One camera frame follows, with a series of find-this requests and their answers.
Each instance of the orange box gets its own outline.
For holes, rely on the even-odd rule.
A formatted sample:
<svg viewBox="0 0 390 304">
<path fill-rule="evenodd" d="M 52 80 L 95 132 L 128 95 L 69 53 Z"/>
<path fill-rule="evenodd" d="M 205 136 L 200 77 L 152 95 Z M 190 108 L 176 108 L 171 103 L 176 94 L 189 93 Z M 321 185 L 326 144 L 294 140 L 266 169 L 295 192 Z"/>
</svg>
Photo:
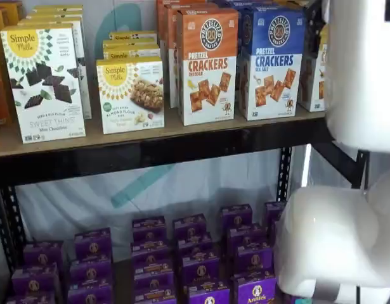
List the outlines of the orange box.
<svg viewBox="0 0 390 304">
<path fill-rule="evenodd" d="M 184 125 L 234 118 L 237 26 L 232 8 L 178 11 L 178 109 Z"/>
</svg>

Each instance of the snack box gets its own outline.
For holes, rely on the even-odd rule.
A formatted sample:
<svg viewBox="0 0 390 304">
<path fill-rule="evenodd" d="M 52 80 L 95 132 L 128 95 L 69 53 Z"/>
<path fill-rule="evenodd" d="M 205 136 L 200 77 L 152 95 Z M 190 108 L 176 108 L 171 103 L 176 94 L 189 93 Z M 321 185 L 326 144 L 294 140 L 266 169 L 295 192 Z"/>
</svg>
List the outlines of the snack box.
<svg viewBox="0 0 390 304">
<path fill-rule="evenodd" d="M 210 250 L 212 248 L 213 240 L 208 232 L 178 240 L 178 254 L 180 257 Z"/>
<path fill-rule="evenodd" d="M 83 260 L 90 255 L 107 255 L 112 258 L 110 228 L 75 234 L 75 252 L 78 260 Z"/>
<path fill-rule="evenodd" d="M 227 233 L 227 254 L 232 257 L 238 246 L 245 246 L 265 238 L 265 232 L 258 223 L 241 225 L 228 229 Z"/>
<path fill-rule="evenodd" d="M 166 239 L 167 237 L 167 226 L 164 216 L 139 218 L 133 220 L 131 226 L 133 228 L 134 241 Z"/>
<path fill-rule="evenodd" d="M 182 284 L 209 281 L 219 277 L 220 257 L 215 249 L 183 256 L 179 262 Z"/>
<path fill-rule="evenodd" d="M 243 274 L 234 279 L 234 304 L 273 303 L 276 279 L 270 270 Z"/>
<path fill-rule="evenodd" d="M 138 241 L 131 243 L 133 263 L 154 263 L 169 256 L 170 247 L 166 239 Z"/>
<path fill-rule="evenodd" d="M 1 35 L 23 143 L 85 136 L 72 25 L 6 27 Z"/>
<path fill-rule="evenodd" d="M 24 246 L 23 258 L 26 265 L 51 265 L 56 263 L 59 271 L 63 271 L 66 261 L 63 241 L 34 242 Z"/>
<path fill-rule="evenodd" d="M 130 57 L 161 56 L 158 44 L 136 44 L 135 46 L 104 47 L 103 58 L 126 59 Z"/>
<path fill-rule="evenodd" d="M 302 8 L 244 8 L 242 23 L 240 111 L 247 120 L 294 116 L 306 26 Z"/>
<path fill-rule="evenodd" d="M 96 67 L 104 134 L 164 127 L 161 58 L 98 60 Z"/>
<path fill-rule="evenodd" d="M 270 269 L 272 263 L 272 247 L 265 241 L 239 246 L 234 258 L 235 273 Z"/>
<path fill-rule="evenodd" d="M 154 30 L 118 30 L 110 32 L 110 40 L 129 40 L 152 37 L 157 41 L 157 33 Z"/>
<path fill-rule="evenodd" d="M 233 119 L 238 12 L 182 9 L 177 20 L 178 111 L 183 124 Z"/>
<path fill-rule="evenodd" d="M 197 234 L 204 234 L 207 230 L 206 218 L 203 213 L 179 218 L 173 220 L 172 228 L 175 239 L 186 239 Z"/>
<path fill-rule="evenodd" d="M 89 82 L 88 73 L 86 71 L 84 38 L 82 32 L 82 18 L 78 16 L 61 18 L 42 16 L 38 18 L 23 19 L 18 22 L 18 25 L 41 25 L 41 24 L 72 24 L 72 30 L 74 31 L 74 44 L 77 60 L 77 71 L 71 71 L 73 77 L 79 78 L 81 86 L 81 98 L 83 117 L 85 119 L 92 118 L 91 102 L 89 97 Z"/>
<path fill-rule="evenodd" d="M 134 291 L 133 303 L 150 304 L 153 302 L 163 304 L 176 304 L 176 294 L 173 285 L 164 288 L 145 288 Z"/>
<path fill-rule="evenodd" d="M 212 303 L 230 303 L 230 289 L 225 281 L 215 279 L 189 286 L 188 304 Z"/>
<path fill-rule="evenodd" d="M 91 255 L 71 263 L 71 282 L 81 282 L 112 277 L 112 260 L 106 255 Z"/>
<path fill-rule="evenodd" d="M 160 260 L 156 263 L 134 264 L 134 288 L 158 288 L 159 286 L 174 285 L 174 270 L 171 259 Z"/>
<path fill-rule="evenodd" d="M 112 283 L 111 278 L 107 278 L 71 284 L 68 290 L 68 304 L 112 303 Z"/>
</svg>

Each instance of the pretzel crackers box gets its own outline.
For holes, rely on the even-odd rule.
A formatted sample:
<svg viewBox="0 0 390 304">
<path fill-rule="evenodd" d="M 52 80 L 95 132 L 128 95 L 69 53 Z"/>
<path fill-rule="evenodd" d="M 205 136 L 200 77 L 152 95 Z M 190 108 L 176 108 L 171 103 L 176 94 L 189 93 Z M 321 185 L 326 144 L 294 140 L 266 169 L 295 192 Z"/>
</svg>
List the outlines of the pretzel crackers box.
<svg viewBox="0 0 390 304">
<path fill-rule="evenodd" d="M 237 22 L 231 8 L 179 11 L 178 107 L 184 125 L 234 118 Z"/>
<path fill-rule="evenodd" d="M 247 120 L 295 115 L 305 19 L 299 6 L 242 11 L 240 110 Z"/>
</svg>

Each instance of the white machine part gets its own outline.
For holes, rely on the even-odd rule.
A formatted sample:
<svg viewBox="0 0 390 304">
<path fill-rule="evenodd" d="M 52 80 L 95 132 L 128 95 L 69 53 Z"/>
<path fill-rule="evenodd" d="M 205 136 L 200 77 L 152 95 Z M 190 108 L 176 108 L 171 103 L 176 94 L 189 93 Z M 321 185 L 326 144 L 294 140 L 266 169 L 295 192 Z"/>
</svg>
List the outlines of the white machine part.
<svg viewBox="0 0 390 304">
<path fill-rule="evenodd" d="M 328 22 L 327 125 L 352 148 L 390 153 L 387 0 L 323 0 Z"/>
</svg>

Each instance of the shelf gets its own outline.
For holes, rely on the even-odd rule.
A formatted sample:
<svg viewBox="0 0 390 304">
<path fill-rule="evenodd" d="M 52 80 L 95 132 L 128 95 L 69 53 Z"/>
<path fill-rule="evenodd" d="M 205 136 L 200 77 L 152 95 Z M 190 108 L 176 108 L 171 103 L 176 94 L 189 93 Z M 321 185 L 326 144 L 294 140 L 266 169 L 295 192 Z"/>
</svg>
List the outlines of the shelf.
<svg viewBox="0 0 390 304">
<path fill-rule="evenodd" d="M 332 140 L 323 113 L 297 107 L 296 116 L 234 120 L 184 127 L 176 109 L 162 129 L 103 135 L 100 115 L 86 121 L 86 137 L 22 144 L 17 124 L 0 128 L 2 185 L 19 185 L 187 162 Z"/>
</svg>

